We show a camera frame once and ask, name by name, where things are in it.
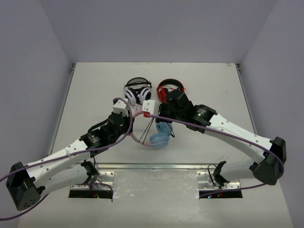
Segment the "pink blue cat-ear headphones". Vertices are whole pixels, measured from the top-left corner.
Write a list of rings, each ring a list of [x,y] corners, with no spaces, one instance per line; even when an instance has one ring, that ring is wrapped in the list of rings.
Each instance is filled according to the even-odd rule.
[[[144,140],[138,139],[133,133],[129,133],[129,136],[137,143],[145,147],[153,147],[156,149],[161,149],[169,144],[170,137],[175,137],[173,132],[173,126],[171,123],[159,122],[156,123],[157,133],[150,136],[149,142],[144,142]]]

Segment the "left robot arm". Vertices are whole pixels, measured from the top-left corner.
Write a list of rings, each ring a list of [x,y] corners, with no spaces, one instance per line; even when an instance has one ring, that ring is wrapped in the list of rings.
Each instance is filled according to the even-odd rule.
[[[133,121],[131,115],[111,113],[104,125],[64,149],[39,161],[13,164],[6,187],[16,209],[26,210],[66,186],[94,182],[99,173],[90,159],[122,141],[132,130]]]

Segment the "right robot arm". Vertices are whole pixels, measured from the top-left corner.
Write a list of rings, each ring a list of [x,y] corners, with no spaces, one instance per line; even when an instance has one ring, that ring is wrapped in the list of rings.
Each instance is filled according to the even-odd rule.
[[[188,129],[215,137],[248,156],[244,161],[221,161],[216,165],[213,178],[219,186],[236,179],[252,178],[266,185],[276,185],[283,176],[287,159],[284,139],[269,139],[247,131],[206,105],[194,105],[182,89],[169,91],[165,88],[157,95],[162,121],[181,121]]]

